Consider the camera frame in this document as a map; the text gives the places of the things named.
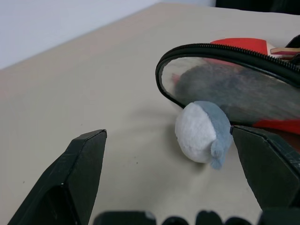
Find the black zipper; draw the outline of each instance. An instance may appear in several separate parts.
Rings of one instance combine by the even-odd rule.
[[[279,66],[285,67],[293,72],[300,73],[300,69],[296,65],[294,65],[288,61],[283,61],[283,60],[275,58],[273,56],[261,54],[259,52],[251,51],[251,50],[244,49],[244,48],[238,48],[238,47],[233,47],[233,46],[229,46],[229,45],[210,44],[210,43],[198,43],[198,44],[188,44],[188,45],[178,46],[176,48],[169,50],[167,53],[165,53],[163,55],[163,57],[161,58],[160,62],[162,62],[163,60],[168,58],[170,55],[173,55],[175,52],[177,54],[180,54],[180,50],[185,51],[185,50],[188,50],[191,48],[203,48],[203,47],[239,52],[239,53],[242,53],[245,55],[250,55],[250,56],[253,56],[253,57],[256,57],[259,59],[270,61]]]

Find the stuffed animal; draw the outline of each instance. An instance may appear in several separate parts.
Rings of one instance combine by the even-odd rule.
[[[188,104],[176,119],[175,134],[189,159],[220,169],[233,142],[230,127],[225,113],[216,104],[196,101]]]

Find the white wall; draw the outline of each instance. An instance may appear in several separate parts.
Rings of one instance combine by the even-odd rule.
[[[159,0],[0,0],[0,69]],[[167,0],[211,5],[215,0]]]

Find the white plush belly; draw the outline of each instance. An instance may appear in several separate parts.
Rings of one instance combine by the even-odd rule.
[[[175,123],[175,134],[183,153],[199,163],[211,161],[211,144],[216,132],[207,113],[191,103],[184,108]]]

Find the beige tabletop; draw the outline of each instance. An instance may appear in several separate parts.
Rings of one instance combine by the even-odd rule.
[[[0,224],[41,173],[82,133],[107,129],[103,170],[91,216],[149,210],[158,223],[191,224],[203,209],[255,222],[260,207],[235,147],[222,170],[188,160],[176,142],[180,109],[163,97],[155,66],[182,44],[253,37],[284,46],[300,17],[157,4],[0,72]]]

